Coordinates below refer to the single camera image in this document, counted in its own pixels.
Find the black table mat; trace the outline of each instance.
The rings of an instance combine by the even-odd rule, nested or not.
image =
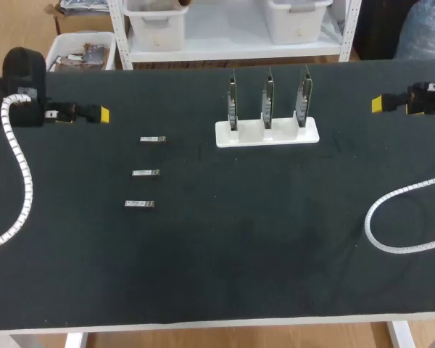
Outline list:
[[[275,117],[292,114],[301,69],[272,67]],[[267,71],[236,70],[240,119],[259,117]],[[0,329],[435,311],[435,251],[386,254],[363,232],[382,194],[435,177],[435,116],[370,113],[380,93],[435,82],[435,62],[310,72],[320,143],[247,149],[215,145],[230,70],[50,74],[50,96],[103,103],[112,122],[16,130],[35,200],[0,247]],[[162,176],[132,180],[141,169]],[[21,204],[0,128],[0,234]],[[435,186],[372,226],[393,246],[434,240]]]

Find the cardboard box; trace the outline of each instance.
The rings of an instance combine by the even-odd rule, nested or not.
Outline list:
[[[111,16],[107,12],[94,12],[90,14],[62,13],[59,4],[48,4],[44,11],[55,19],[57,34],[78,33],[80,31],[113,31]]]

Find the white shelf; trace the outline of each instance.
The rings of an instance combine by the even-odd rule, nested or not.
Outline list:
[[[141,51],[130,29],[131,62],[303,57],[341,53],[343,38],[330,9],[316,42],[275,45],[258,0],[192,2],[186,14],[186,43],[181,51]]]

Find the white holder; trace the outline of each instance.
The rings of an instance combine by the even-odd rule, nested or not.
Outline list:
[[[217,147],[309,144],[319,142],[314,118],[306,119],[306,126],[298,126],[297,117],[273,118],[272,129],[265,129],[261,119],[239,120],[238,130],[231,130],[228,121],[216,122]]]

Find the white cable wrap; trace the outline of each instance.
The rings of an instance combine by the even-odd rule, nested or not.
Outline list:
[[[9,123],[9,108],[12,104],[20,104],[30,102],[30,97],[25,94],[12,94],[3,99],[1,104],[1,124],[5,136],[8,139],[8,144],[11,146],[14,156],[20,166],[22,178],[24,180],[24,202],[22,203],[21,213],[9,230],[0,236],[0,246],[10,240],[16,233],[19,232],[25,221],[28,219],[30,207],[32,206],[33,199],[33,185],[32,176],[28,166],[28,161],[22,153],[21,147],[18,144],[15,134],[13,133],[12,126]]]
[[[380,204],[384,203],[386,200],[398,196],[399,194],[403,194],[405,192],[409,192],[416,189],[421,189],[426,186],[434,185],[435,178],[427,181],[422,181],[421,183],[415,183],[414,185],[409,185],[403,188],[399,188],[389,194],[378,199],[372,207],[370,207],[368,214],[365,216],[364,221],[364,230],[365,235],[368,237],[369,241],[377,248],[384,252],[389,252],[391,254],[412,254],[413,252],[424,252],[426,250],[435,249],[435,241],[431,241],[429,243],[415,245],[415,246],[406,246],[402,248],[397,248],[393,246],[387,246],[382,244],[380,241],[374,238],[372,231],[370,230],[370,221],[372,220],[372,215],[376,211],[376,209],[380,206]]]

